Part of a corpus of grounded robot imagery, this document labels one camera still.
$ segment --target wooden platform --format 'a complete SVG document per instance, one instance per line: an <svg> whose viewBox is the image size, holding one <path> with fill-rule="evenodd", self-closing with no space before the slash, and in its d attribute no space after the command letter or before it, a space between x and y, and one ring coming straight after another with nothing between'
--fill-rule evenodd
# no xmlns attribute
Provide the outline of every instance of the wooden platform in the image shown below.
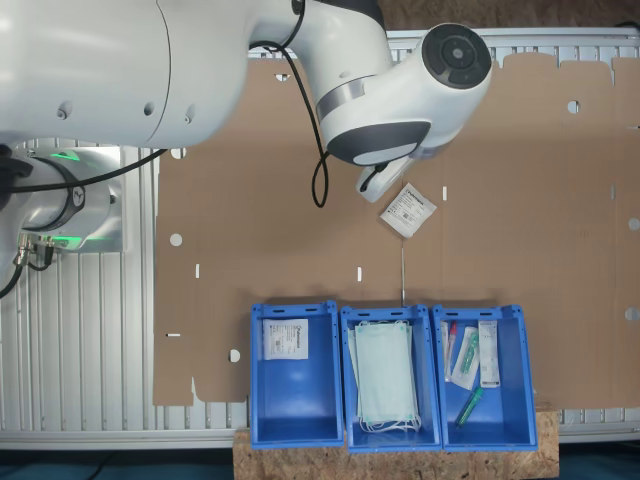
<svg viewBox="0 0 640 480"><path fill-rule="evenodd" d="M252 450L249 431L236 432L236 480L484 480L560 475L558 413L536 414L537 452L384 453L349 455L343 448Z"/></svg>

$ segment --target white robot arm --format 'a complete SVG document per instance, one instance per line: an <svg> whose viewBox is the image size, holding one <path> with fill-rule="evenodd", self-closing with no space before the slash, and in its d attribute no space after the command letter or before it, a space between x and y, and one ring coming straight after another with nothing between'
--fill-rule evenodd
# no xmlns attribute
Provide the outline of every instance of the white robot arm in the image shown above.
<svg viewBox="0 0 640 480"><path fill-rule="evenodd" d="M394 66L377 0L0 0L0 144L200 143L240 98L248 46L288 40L327 151L368 167L357 190L370 201L457 135L491 76L487 47L459 25L432 29ZM67 178L50 164L11 158L22 173L0 158L0 273L20 232L86 238L109 208L101 184L82 190L81 207L67 190L12 194ZM89 175L76 163L67 169Z"/></svg>

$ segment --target blue plastic bin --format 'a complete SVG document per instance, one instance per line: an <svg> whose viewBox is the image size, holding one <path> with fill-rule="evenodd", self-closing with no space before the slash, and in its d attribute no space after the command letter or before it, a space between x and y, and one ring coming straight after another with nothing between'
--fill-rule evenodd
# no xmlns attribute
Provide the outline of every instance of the blue plastic bin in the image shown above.
<svg viewBox="0 0 640 480"><path fill-rule="evenodd" d="M263 360L263 320L306 318L307 360ZM344 445L335 302L251 309L251 446Z"/></svg>
<svg viewBox="0 0 640 480"><path fill-rule="evenodd" d="M537 450L536 412L522 308L509 305L455 309L438 305L431 310L431 316L437 350L436 369L444 449L449 452ZM444 381L440 320L455 320L458 325L451 359L454 365L462 346L464 329L477 327L478 320L498 321L500 387L483 389L482 399L462 428L457 428L455 421L471 392ZM480 369L473 388L479 384Z"/></svg>
<svg viewBox="0 0 640 480"><path fill-rule="evenodd" d="M422 427L417 432L398 430L368 433L360 428L357 416L358 388L349 354L347 331L353 330L365 320L372 323L406 320L413 326L411 359L418 410L422 419ZM438 396L427 307L424 305L382 309L345 307L340 311L340 325L342 328L342 370L349 453L441 450Z"/></svg>

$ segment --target brown cardboard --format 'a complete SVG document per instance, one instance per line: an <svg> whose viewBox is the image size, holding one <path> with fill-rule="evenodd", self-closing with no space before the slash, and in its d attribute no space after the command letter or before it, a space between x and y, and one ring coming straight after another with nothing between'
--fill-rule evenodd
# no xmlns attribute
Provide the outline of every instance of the brown cardboard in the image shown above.
<svg viewBox="0 0 640 480"><path fill-rule="evenodd" d="M280 61L251 62L227 126L184 159L162 158L156 405L191 405L192 377L203 401L245 400L253 303L400 299L401 241L379 228L384 207L355 192L360 169L330 158L329 200L314 206L318 151L298 87L277 80L282 73L290 69Z"/></svg>
<svg viewBox="0 0 640 480"><path fill-rule="evenodd" d="M521 304L534 388L561 408L640 404L638 325L624 318L640 300L631 64L624 85L616 62L614 88L604 63L507 57L468 128L405 178L440 207L405 242L409 301Z"/></svg>
<svg viewBox="0 0 640 480"><path fill-rule="evenodd" d="M403 242L378 218L400 184L370 205L354 190L359 169L331 159L329 200L315 208L318 153L297 86L275 79L286 64L251 62L229 124L162 159L154 403L192 404L192 378L203 401L244 400L254 302L397 305L404 245L408 304L523 306L538 400L640 405L640 324L625 319L640 308L629 228L640 130L628 128L640 125L640 61L614 67L615 87L603 63L518 54L496 65L456 141L404 178L438 209Z"/></svg>

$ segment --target surgical mask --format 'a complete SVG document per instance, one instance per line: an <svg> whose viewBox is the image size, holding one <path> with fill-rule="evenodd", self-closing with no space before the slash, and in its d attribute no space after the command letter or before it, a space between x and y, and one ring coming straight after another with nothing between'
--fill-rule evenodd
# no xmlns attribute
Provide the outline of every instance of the surgical mask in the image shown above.
<svg viewBox="0 0 640 480"><path fill-rule="evenodd" d="M406 322L362 322L353 336L351 357L363 430L418 430L421 421L411 363L411 327Z"/></svg>

